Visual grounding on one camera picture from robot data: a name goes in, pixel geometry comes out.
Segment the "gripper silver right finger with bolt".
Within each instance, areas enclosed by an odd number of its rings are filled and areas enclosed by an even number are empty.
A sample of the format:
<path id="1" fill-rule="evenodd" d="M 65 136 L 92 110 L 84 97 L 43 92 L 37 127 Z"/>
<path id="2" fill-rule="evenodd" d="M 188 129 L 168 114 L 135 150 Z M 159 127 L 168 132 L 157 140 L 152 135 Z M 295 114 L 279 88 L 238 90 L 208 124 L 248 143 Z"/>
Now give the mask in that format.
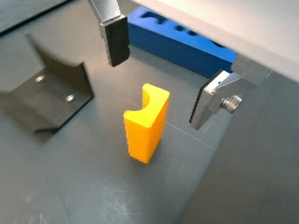
<path id="1" fill-rule="evenodd" d="M 239 95 L 259 87 L 272 73 L 270 68 L 242 55 L 236 57 L 231 71 L 218 72 L 200 88 L 190 118 L 196 130 L 220 109 L 232 113 L 242 103 Z"/>

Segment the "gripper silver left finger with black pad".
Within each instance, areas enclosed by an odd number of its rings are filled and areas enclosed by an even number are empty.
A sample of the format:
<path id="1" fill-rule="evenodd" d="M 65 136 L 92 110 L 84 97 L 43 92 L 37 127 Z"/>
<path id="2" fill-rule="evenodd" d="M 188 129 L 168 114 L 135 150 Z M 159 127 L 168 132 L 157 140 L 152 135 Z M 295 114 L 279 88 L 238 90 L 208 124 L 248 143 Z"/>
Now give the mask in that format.
<path id="1" fill-rule="evenodd" d="M 88 4 L 99 21 L 108 63 L 116 67 L 129 57 L 127 17 L 120 12 L 117 0 L 88 0 Z"/>

